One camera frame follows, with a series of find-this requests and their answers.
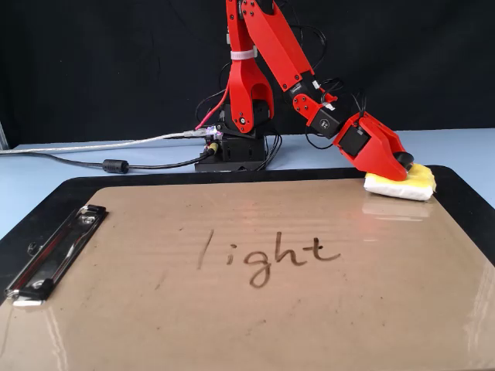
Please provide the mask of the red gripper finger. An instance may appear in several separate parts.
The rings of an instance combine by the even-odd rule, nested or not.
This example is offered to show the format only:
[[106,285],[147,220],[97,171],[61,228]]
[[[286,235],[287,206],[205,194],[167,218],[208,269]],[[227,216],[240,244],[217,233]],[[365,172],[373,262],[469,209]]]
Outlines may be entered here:
[[407,170],[394,156],[405,152],[398,135],[369,114],[359,124],[370,139],[356,156],[356,168],[393,181],[405,180]]

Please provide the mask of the red gripper body black motor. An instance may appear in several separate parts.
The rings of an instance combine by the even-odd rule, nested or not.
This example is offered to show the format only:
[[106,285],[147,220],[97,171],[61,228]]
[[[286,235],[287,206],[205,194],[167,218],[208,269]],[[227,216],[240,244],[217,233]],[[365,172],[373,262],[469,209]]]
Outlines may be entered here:
[[370,152],[372,118],[370,114],[353,114],[333,140],[343,157],[358,170],[371,170],[373,165]]

